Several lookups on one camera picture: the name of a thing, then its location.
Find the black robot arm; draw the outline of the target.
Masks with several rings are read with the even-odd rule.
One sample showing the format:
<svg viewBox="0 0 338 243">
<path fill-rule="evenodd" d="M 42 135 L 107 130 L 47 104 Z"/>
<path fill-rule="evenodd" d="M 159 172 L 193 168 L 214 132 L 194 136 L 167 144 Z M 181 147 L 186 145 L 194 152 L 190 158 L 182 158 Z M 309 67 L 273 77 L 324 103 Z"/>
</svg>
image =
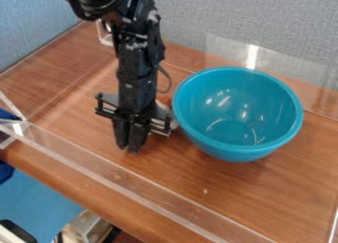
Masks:
<svg viewBox="0 0 338 243">
<path fill-rule="evenodd" d="M 135 153 L 157 131 L 171 133 L 173 113 L 161 107 L 158 77 L 166 45 L 154 0 L 66 0 L 75 16 L 99 21 L 112 36 L 119 60 L 118 94 L 99 93 L 95 113 L 112 121 L 116 144 Z"/>
</svg>

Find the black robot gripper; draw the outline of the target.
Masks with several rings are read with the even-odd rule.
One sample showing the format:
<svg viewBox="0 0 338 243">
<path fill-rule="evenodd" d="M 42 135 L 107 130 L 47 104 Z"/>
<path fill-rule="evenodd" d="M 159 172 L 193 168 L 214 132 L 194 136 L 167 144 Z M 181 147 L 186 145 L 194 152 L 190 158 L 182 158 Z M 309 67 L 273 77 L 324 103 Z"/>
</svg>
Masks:
<svg viewBox="0 0 338 243">
<path fill-rule="evenodd" d="M 170 136 L 170 107 L 157 100 L 158 78 L 119 81 L 118 93 L 95 95 L 95 114 L 114 124 L 116 144 L 120 149 L 138 153 L 150 133 Z"/>
</svg>

